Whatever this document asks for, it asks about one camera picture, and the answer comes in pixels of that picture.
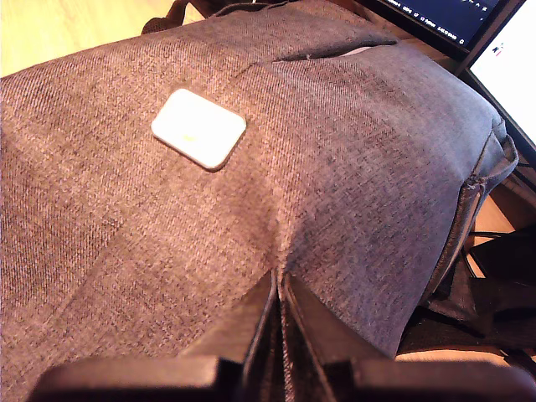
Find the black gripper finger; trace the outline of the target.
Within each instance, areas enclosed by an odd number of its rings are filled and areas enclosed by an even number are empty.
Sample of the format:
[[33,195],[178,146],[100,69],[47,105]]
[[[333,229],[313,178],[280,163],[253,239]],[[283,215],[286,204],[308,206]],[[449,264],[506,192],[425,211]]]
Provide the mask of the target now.
[[392,360],[341,321],[297,277],[286,274],[281,289],[284,333],[293,364],[310,360],[326,367],[350,360]]
[[271,335],[277,327],[277,285],[275,274],[269,271],[182,355],[215,356],[249,368],[270,350]]

